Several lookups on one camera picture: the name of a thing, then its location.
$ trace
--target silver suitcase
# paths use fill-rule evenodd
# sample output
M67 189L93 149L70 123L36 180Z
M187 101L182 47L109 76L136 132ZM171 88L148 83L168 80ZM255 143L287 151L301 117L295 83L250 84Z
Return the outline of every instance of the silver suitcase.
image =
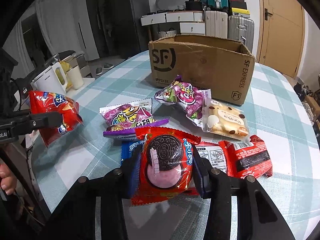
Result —
M241 41L252 52L254 22L242 16L229 16L228 39Z
M206 11L205 35L228 38L228 14L218 11Z

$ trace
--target screw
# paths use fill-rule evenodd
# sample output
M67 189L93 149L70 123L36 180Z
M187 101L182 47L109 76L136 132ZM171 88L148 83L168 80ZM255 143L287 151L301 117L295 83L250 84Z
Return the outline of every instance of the screw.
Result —
M113 170L113 174L120 175L122 173L121 169L117 168Z
M254 176L248 175L248 176L247 176L247 181L249 181L249 182L255 182L256 179L255 179Z
M217 168L213 168L213 169L211 169L211 173L214 175L218 175L218 174L220 174L220 170Z
M80 177L79 179L78 179L78 182L79 183L84 183L84 182L86 182L87 181L87 178L85 177L85 176L82 176L82 177Z

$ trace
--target cardboard box on floor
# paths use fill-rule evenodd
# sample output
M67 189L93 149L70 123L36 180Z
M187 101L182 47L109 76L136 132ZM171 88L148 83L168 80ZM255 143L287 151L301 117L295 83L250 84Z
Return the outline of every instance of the cardboard box on floor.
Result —
M311 112L313 113L313 121L315 122L320 116L320 106L318 105L317 101L310 96L306 96L304 101L306 101L310 106Z
M177 75L213 98L242 105L251 82L255 58L239 41L209 36L177 35L149 42L152 77L168 86Z

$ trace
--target red package back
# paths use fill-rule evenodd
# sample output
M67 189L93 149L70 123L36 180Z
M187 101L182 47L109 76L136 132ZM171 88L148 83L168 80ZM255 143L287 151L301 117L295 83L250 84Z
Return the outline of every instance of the red package back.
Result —
M247 175L255 178L263 174L272 176L272 162L265 142L256 135L250 139L248 143L219 142L227 160L228 176L241 179Z
M188 189L192 171L192 145L200 137L166 127L136 128L144 140L140 162L140 184L132 204L167 200Z
M78 123L82 123L79 115L79 104L66 96L41 91L30 91L30 106L32 114L42 114L57 111L62 115L62 124L57 128L40 129L45 145L72 131Z

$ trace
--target white curtain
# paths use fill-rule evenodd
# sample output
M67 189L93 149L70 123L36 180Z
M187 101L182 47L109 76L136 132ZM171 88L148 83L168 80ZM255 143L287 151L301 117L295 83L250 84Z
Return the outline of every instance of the white curtain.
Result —
M18 20L10 32L3 49L18 62L18 65L13 69L12 78L25 78L35 69L24 43L21 19Z
M71 0L37 0L36 14L52 55L66 50L82 53L73 20Z

